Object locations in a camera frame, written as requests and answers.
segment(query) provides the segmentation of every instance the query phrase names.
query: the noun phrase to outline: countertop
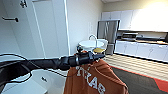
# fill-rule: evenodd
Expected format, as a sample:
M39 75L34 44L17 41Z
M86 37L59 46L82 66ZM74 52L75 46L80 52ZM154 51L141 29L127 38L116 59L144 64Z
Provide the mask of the countertop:
M168 43L162 42L162 41L135 40L135 41L130 41L130 42L139 42L139 43L150 43L150 44L168 45Z

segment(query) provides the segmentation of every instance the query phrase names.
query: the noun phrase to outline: kitchen appliance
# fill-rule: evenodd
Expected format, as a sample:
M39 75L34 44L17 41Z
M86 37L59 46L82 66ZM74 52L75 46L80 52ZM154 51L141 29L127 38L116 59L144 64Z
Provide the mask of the kitchen appliance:
M119 27L119 20L99 21L97 29L98 39L106 39L108 41L106 54L113 55L114 46Z
M123 33L121 39L135 41L138 33Z

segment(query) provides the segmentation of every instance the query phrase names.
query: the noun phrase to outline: faucet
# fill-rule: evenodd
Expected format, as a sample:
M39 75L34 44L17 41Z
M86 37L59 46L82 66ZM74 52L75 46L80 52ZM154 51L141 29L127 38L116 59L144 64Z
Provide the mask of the faucet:
M97 48L97 37L96 37L95 35L90 35L90 36L89 36L89 40L90 40L91 37L94 37L94 38L95 38L95 40L96 40L96 48Z

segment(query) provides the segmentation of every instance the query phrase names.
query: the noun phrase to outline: refrigerator door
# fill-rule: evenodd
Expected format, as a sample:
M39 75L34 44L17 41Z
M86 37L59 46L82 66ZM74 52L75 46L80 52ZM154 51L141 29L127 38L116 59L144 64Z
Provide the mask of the refrigerator door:
M119 26L119 21L108 21L108 27L106 32L105 39L108 40L109 44L115 43L115 40L117 38L117 31Z
M106 31L107 31L107 21L99 21L98 22L98 29L97 29L97 38L98 39L105 39Z

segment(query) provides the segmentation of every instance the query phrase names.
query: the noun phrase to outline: white door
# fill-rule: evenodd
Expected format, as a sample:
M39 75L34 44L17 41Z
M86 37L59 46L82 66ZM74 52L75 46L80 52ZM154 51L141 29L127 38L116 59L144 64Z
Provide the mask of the white door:
M119 30L130 30L133 10L121 12Z
M3 0L9 18L18 18L19 22L10 21L21 55L26 58L39 58L25 9L20 6L21 0Z
M102 12L101 20L111 20L111 13L110 12Z
M137 51L138 43L137 42L127 42L127 47L125 49L125 54L130 56L135 56Z
M125 54L126 41L116 41L114 53Z
M69 55L64 0L27 0L27 6L25 10L37 48L41 41L46 58Z
M152 45L148 43L138 43L138 48L135 56L141 58L148 58L151 52L151 47Z

